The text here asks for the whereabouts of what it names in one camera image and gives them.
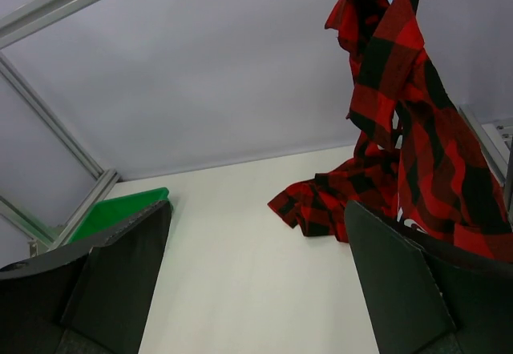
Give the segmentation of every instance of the red and black plaid shirt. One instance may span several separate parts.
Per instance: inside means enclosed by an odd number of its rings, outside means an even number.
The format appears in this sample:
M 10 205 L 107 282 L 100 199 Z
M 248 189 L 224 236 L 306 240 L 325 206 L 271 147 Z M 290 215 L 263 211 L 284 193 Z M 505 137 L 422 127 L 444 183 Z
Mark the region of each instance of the red and black plaid shirt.
M 338 1 L 325 28 L 338 30 L 349 52 L 348 118 L 362 134 L 351 160 L 293 184 L 269 206 L 304 235 L 347 242 L 344 210 L 354 199 L 465 250 L 513 262 L 500 187 L 424 50 L 417 6 L 418 0 Z

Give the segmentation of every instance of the aluminum frame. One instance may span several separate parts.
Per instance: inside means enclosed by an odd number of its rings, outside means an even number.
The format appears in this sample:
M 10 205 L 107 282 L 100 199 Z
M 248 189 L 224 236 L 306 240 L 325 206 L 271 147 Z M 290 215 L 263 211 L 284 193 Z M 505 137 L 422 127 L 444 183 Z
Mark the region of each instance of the aluminum frame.
M 0 49 L 5 48 L 99 0 L 34 0 L 0 18 Z M 59 233 L 60 227 L 48 227 L 29 211 L 0 195 L 0 214 L 14 226 L 46 249 L 65 244 L 73 235 L 89 210 L 107 196 L 120 180 L 113 169 L 104 171 L 65 128 L 37 92 L 22 77 L 6 56 L 0 53 L 0 74 L 14 88 L 26 104 L 51 129 L 67 150 L 97 179 L 95 186 Z
M 513 146 L 513 119 L 498 120 L 493 123 L 493 126 L 506 143 L 506 147 L 511 149 Z
M 9 59 L 0 53 L 0 74 L 7 83 L 19 94 L 20 98 L 35 112 L 35 114 L 50 128 L 54 135 L 61 141 L 66 149 L 98 179 L 103 169 L 89 155 L 89 153 L 77 142 L 73 135 L 66 129 L 52 110 L 44 103 L 37 92 L 22 77 L 18 70 L 9 62 Z
M 485 123 L 481 125 L 481 127 L 485 130 L 485 132 L 488 135 L 488 138 L 490 138 L 491 142 L 494 144 L 497 151 L 501 154 L 501 156 L 507 163 L 507 161 L 510 158 L 510 150 L 507 147 L 505 139 L 497 131 L 497 127 L 495 126 L 495 124 Z
M 481 150 L 487 159 L 490 169 L 495 174 L 495 177 L 502 186 L 506 182 L 507 176 L 507 160 L 503 157 L 502 153 L 499 152 L 494 142 L 490 139 L 487 132 L 483 129 L 483 126 L 475 118 L 472 109 L 468 105 L 462 105 L 459 108 L 459 114 L 465 119 L 470 128 L 474 131 L 481 143 Z
M 77 227 L 84 220 L 86 215 L 89 213 L 89 210 L 95 205 L 95 203 L 104 199 L 111 189 L 114 187 L 116 183 L 118 183 L 121 176 L 114 169 L 110 169 L 105 171 L 102 176 L 96 182 L 96 185 L 92 188 L 89 195 L 85 198 L 85 200 L 80 204 L 79 208 L 75 210 L 73 215 L 67 221 L 66 226 L 60 232 L 59 236 L 55 239 L 55 241 L 49 246 L 49 250 L 54 250 L 57 247 L 60 247 L 66 244 L 69 239 L 73 236 L 73 233 L 77 229 Z
M 508 210 L 508 219 L 513 224 L 513 147 L 510 150 L 510 159 L 507 165 L 507 176 L 504 184 L 504 201 Z
M 0 195 L 0 214 L 27 236 L 39 241 L 45 247 L 50 247 L 59 237 L 51 227 L 40 222 L 19 204 L 9 201 L 4 195 Z
M 0 50 L 99 0 L 34 0 L 0 18 Z

